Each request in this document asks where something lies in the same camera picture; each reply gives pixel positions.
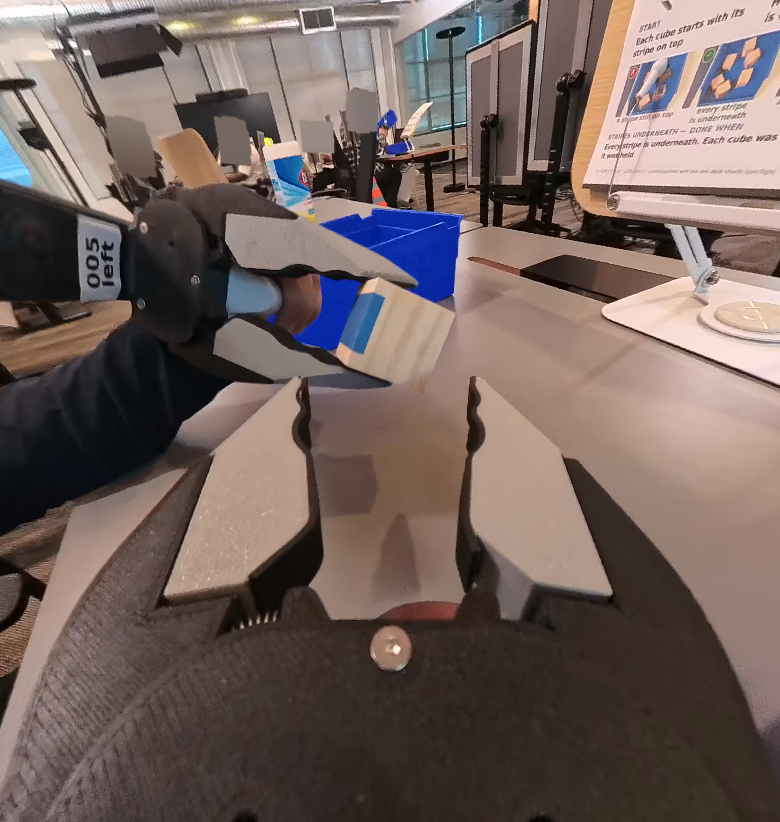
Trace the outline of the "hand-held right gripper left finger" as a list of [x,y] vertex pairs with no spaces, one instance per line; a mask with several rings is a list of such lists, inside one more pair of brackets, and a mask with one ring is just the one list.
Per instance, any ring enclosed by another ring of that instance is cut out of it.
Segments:
[[323,560],[306,380],[295,377],[213,452],[164,596],[280,604]]

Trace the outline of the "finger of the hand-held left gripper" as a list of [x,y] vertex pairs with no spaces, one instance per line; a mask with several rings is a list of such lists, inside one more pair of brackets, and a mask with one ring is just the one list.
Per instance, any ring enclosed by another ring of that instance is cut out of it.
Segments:
[[225,244],[240,268],[272,277],[315,272],[331,280],[378,278],[404,289],[418,286],[394,262],[303,217],[228,214]]
[[391,385],[348,368],[328,350],[302,344],[256,316],[235,316],[223,324],[214,335],[212,353],[275,384],[301,378],[318,388],[381,389]]

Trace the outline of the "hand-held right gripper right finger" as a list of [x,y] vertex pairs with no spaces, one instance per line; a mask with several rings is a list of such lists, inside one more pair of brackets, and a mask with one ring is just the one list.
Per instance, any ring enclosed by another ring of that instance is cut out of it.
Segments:
[[486,380],[472,376],[456,562],[464,591],[490,593],[508,622],[547,596],[613,594],[561,450]]

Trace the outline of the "blue plastic bin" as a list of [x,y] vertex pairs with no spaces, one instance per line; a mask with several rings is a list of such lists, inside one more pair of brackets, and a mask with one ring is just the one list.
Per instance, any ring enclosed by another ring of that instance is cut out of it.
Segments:
[[[454,293],[459,251],[459,214],[405,211],[348,200],[323,198],[314,206],[317,221],[364,246],[413,276],[414,293],[439,303]],[[359,285],[321,280],[322,310],[297,339],[334,350],[354,306]]]

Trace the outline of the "wooden cube with blue stripe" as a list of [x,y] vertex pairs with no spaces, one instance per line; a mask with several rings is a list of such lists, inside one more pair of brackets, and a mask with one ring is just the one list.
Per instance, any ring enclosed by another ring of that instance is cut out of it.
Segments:
[[455,318],[408,289],[371,279],[359,289],[335,356],[391,384],[417,381],[435,368]]

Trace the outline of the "person's left forearm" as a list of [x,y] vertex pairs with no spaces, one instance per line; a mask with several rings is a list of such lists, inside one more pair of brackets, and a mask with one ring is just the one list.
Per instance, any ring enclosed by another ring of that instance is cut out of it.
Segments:
[[0,389],[0,536],[162,456],[231,383],[137,322],[89,354]]

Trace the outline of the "grey desk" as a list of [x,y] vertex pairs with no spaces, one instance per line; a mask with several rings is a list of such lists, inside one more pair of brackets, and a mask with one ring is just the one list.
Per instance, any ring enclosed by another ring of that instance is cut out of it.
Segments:
[[[166,602],[188,469],[51,645],[0,820],[780,820],[777,396],[565,302],[474,304],[430,399],[316,396],[324,561],[274,625]],[[482,379],[563,454],[606,599],[484,579]]]

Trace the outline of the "person's left hand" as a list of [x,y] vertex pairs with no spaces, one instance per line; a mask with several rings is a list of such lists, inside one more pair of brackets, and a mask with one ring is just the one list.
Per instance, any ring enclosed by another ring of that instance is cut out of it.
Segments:
[[321,276],[316,273],[277,280],[282,306],[275,325],[289,334],[301,334],[318,318],[323,306]]

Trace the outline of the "wipes canister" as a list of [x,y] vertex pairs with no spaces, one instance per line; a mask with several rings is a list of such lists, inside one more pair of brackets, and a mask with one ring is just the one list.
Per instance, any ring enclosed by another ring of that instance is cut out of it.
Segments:
[[304,168],[300,144],[295,140],[266,142],[261,149],[261,156],[272,183],[276,203],[316,223],[311,186]]

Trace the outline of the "wooden chair back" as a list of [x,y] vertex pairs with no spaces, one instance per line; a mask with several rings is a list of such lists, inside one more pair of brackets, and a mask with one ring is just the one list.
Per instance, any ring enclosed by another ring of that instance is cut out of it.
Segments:
[[188,189],[228,183],[202,136],[186,128],[157,140],[157,149],[174,175]]

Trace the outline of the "background table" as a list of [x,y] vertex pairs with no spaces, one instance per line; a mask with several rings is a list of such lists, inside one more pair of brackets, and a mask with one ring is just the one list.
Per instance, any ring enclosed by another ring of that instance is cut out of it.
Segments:
[[434,184],[433,184],[433,166],[436,163],[452,162],[456,159],[456,152],[466,154],[468,148],[467,143],[460,143],[457,146],[432,146],[425,149],[413,149],[404,154],[399,155],[378,155],[376,161],[384,165],[394,164],[414,164],[420,165],[423,168],[424,174],[424,196],[425,196],[425,211],[434,212]]

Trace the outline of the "black hanging ceiling light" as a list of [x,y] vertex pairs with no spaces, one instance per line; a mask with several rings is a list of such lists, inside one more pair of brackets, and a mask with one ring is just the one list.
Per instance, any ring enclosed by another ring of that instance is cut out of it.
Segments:
[[102,79],[163,67],[164,52],[179,56],[184,47],[180,39],[157,23],[101,30],[84,38]]

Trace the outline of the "black flat pad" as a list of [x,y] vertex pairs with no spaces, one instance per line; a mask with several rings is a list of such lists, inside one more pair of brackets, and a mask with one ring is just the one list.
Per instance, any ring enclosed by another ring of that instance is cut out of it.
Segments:
[[671,280],[654,272],[566,254],[528,265],[519,276],[602,303],[613,303]]

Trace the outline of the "grey partition panel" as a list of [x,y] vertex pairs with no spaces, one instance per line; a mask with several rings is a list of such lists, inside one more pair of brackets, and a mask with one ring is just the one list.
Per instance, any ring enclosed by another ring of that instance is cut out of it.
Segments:
[[528,169],[546,171],[552,138],[559,79],[576,70],[584,83],[569,98],[561,171],[572,170],[590,88],[598,64],[612,1],[540,1],[533,110],[528,144]]
[[520,186],[530,163],[538,24],[525,21],[470,48],[466,61],[467,180],[479,189],[482,175],[483,120],[491,129],[487,163],[490,182]]

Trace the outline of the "black wall screen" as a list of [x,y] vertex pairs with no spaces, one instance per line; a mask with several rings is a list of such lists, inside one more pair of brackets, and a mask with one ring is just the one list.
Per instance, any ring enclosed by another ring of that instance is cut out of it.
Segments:
[[219,150],[215,118],[231,117],[244,121],[248,133],[259,147],[258,134],[280,142],[282,135],[276,123],[272,101],[267,92],[250,94],[246,89],[226,89],[196,95],[194,102],[175,104],[182,129],[194,129],[213,155]]

